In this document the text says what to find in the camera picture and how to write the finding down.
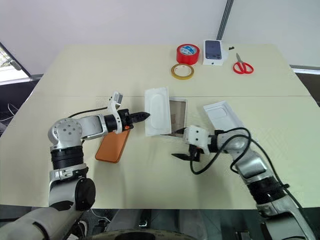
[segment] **red scissors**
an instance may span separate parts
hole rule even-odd
[[[233,65],[233,71],[237,74],[252,74],[254,72],[254,67],[242,61],[238,53],[236,54],[236,58],[238,61]]]

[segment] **floor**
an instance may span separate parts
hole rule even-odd
[[[309,90],[310,94],[320,106],[320,75],[297,73],[301,82]],[[16,83],[0,86],[0,136],[2,128],[5,128],[11,121],[11,118],[5,121],[3,119],[12,117],[8,110],[8,103],[19,108],[28,98],[34,89],[37,81]],[[0,227],[4,224],[14,221],[16,218],[23,216],[31,211],[31,207],[27,206],[9,206],[0,205]],[[108,219],[112,219],[116,209],[94,209],[95,216],[91,210],[86,211],[81,219],[88,223],[88,234],[97,233],[106,225]],[[305,212],[309,221],[313,223],[317,234],[320,237],[320,207],[306,208]],[[256,210],[201,210],[201,215],[206,226],[208,240],[226,240],[236,239],[235,232],[249,230],[252,239],[263,239],[260,231],[260,223],[262,218]],[[161,219],[155,217],[152,219],[154,226],[161,227]]]

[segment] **black cylindrical joint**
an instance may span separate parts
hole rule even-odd
[[[96,200],[96,187],[90,178],[82,178],[75,187],[75,209],[89,210]]]
[[[115,116],[113,116],[112,114],[110,115],[105,115],[104,116],[104,121],[105,121],[105,125],[106,128],[108,129],[108,132],[111,133],[114,130],[117,130],[117,122],[116,122],[116,118]]]
[[[217,135],[209,135],[209,138],[211,138],[211,143],[208,145],[209,152],[210,153],[216,153],[218,152],[218,142],[217,142]]]
[[[63,169],[84,163],[82,146],[73,146],[51,151],[53,169]]]
[[[273,176],[250,183],[248,188],[258,205],[270,203],[286,195],[283,187]]]

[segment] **orange phone case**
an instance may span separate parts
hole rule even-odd
[[[102,140],[98,151],[95,154],[95,159],[108,163],[119,162],[122,152],[125,148],[130,130],[115,134],[108,133]]]

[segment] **silver arm segment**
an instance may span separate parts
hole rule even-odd
[[[226,151],[232,156],[237,172],[256,201],[256,208],[261,216],[266,218],[265,227],[271,239],[304,237],[307,240],[316,240],[304,216],[292,198],[285,193],[284,186],[275,179],[273,171],[261,155],[250,147],[245,152],[249,141],[246,138],[247,134],[245,130],[239,129],[229,132],[217,131],[216,135],[209,135],[205,129],[191,125],[183,130],[184,141],[189,144],[190,156],[181,153],[172,155],[182,160],[195,161],[200,149],[207,155],[208,151],[212,153]],[[203,170],[194,172],[194,174],[200,173],[203,173]]]
[[[219,134],[216,140],[218,149],[229,138],[238,134],[246,135],[246,132],[235,130]],[[245,150],[248,141],[244,137],[236,137],[226,145],[225,150],[235,160]],[[282,188],[273,188],[274,174],[259,153],[249,148],[235,167],[256,200],[259,213],[266,218],[265,226],[273,240],[294,237],[316,240],[313,231],[291,197],[285,194]]]
[[[2,227],[1,240],[64,239],[83,211],[91,208],[96,188],[94,182],[86,178],[88,167],[83,159],[82,140],[132,129],[133,123],[142,122],[150,115],[146,112],[129,114],[128,109],[117,111],[122,98],[119,92],[113,93],[108,103],[109,115],[95,114],[79,119],[67,117],[53,124],[48,131],[53,164],[49,174],[49,207],[31,211]]]

